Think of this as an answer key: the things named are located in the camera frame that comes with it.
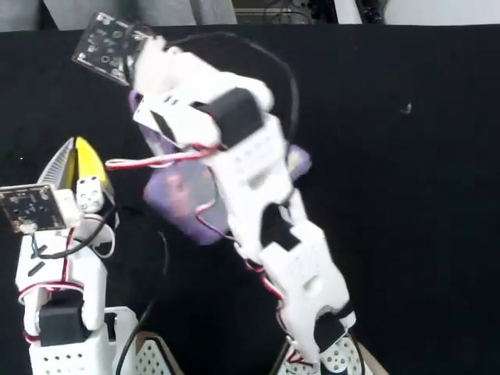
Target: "mounting hole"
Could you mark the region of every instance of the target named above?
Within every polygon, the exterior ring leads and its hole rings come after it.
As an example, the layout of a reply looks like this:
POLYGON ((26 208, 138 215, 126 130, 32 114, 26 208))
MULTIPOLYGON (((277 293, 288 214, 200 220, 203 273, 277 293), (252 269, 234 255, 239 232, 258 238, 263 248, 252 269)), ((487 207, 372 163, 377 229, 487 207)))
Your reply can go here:
POLYGON ((323 281, 318 275, 312 277, 304 284, 304 292, 309 297, 317 296, 323 290, 323 281))

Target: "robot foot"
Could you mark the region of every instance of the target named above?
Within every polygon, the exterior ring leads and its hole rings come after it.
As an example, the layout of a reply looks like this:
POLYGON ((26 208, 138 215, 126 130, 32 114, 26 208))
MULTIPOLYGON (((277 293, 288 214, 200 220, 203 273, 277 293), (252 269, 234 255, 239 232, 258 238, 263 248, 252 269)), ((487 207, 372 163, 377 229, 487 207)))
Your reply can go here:
POLYGON ((271 375, 388 375, 362 345, 359 345, 362 353, 360 359, 349 336, 344 336, 323 352, 320 363, 306 362, 288 343, 285 350, 282 352, 277 372, 271 375))

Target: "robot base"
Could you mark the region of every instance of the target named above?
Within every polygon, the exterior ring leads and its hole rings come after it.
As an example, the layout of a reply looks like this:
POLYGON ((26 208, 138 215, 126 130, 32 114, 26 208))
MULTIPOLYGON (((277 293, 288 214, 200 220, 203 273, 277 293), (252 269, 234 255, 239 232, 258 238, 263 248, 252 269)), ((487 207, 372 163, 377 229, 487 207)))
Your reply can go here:
MULTIPOLYGON (((137 324, 132 310, 126 307, 105 309, 106 313, 115 313, 116 340, 110 341, 105 324, 85 341, 69 345, 30 346, 31 368, 33 375, 112 375, 121 351, 130 333, 137 324)), ((136 375, 135 341, 130 346, 121 375, 136 375)))

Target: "purple object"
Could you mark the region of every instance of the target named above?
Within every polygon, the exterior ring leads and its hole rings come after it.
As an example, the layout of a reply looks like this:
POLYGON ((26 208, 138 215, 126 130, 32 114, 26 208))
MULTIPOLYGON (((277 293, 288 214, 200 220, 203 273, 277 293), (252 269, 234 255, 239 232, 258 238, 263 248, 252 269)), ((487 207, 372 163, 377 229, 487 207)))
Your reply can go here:
MULTIPOLYGON (((292 145, 288 164, 291 177, 296 180, 309 170, 311 159, 306 151, 292 145)), ((221 236, 200 223, 195 210, 211 202, 216 193, 212 175, 201 162, 180 162, 152 174, 144 190, 144 200, 200 245, 210 245, 221 236)), ((220 198, 201 217, 221 233, 229 229, 226 208, 220 198)))

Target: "white robot body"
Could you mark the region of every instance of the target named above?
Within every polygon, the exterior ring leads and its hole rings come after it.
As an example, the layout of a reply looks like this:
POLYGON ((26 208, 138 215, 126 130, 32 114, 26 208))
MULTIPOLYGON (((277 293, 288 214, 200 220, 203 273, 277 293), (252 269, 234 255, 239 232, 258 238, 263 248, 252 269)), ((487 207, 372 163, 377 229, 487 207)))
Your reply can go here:
MULTIPOLYGON (((211 169, 226 205, 235 248, 244 259, 264 266, 272 285, 282 295, 280 316, 290 342, 305 360, 319 362, 320 348, 314 337, 316 320, 324 313, 341 311, 349 302, 349 294, 343 276, 331 260, 323 231, 307 219, 301 196, 294 190, 285 163, 287 143, 280 121, 269 113, 273 107, 270 89, 258 80, 208 68, 197 56, 176 47, 161 52, 162 65, 154 64, 158 58, 153 52, 157 43, 158 38, 146 41, 136 62, 134 83, 144 99, 134 120, 163 134, 180 148, 220 147, 220 151, 202 161, 211 169), (189 76, 182 70, 182 77, 175 77, 177 70, 164 68, 181 65, 189 66, 193 74, 189 76), (149 83, 149 75, 142 75, 148 71, 145 66, 154 66, 162 81, 168 82, 165 91, 159 90, 155 81, 149 83), (231 95, 235 88, 252 94, 262 123, 250 135, 227 147, 218 119, 198 110, 194 103, 210 105, 223 95, 231 95), (292 248, 283 248, 276 241, 263 245, 263 215, 269 205, 280 206, 282 219, 289 222, 289 232, 298 242, 292 248)), ((340 321, 347 331, 355 323, 354 312, 348 312, 340 321)))

